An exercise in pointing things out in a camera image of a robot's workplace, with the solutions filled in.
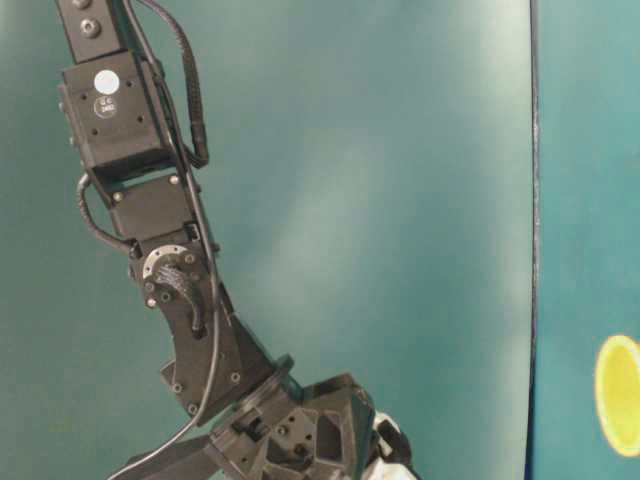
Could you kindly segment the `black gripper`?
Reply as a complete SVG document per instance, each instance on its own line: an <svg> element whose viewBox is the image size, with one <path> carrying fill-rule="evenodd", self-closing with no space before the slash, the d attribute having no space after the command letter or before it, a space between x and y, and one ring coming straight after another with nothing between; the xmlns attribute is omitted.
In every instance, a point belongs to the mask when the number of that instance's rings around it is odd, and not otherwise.
<svg viewBox="0 0 640 480"><path fill-rule="evenodd" d="M300 388L271 380L209 434L149 461L133 457L124 479L408 479L411 447L348 374Z"/></svg>

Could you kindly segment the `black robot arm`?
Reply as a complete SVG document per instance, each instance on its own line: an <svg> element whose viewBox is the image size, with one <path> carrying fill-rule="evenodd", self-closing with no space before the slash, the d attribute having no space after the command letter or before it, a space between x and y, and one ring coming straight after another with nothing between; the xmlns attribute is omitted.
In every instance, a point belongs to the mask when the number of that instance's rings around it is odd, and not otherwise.
<svg viewBox="0 0 640 480"><path fill-rule="evenodd" d="M77 201L90 217L94 188L114 229L92 233L124 252L147 307L163 313L175 356L162 376L189 415L119 479L412 479L409 441L350 375L300 386L293 359L268 354L237 317L220 279L217 245L193 172L209 161L199 79L179 42L192 140L185 143L160 62L127 1L57 5L74 64L61 110L84 172Z"/></svg>

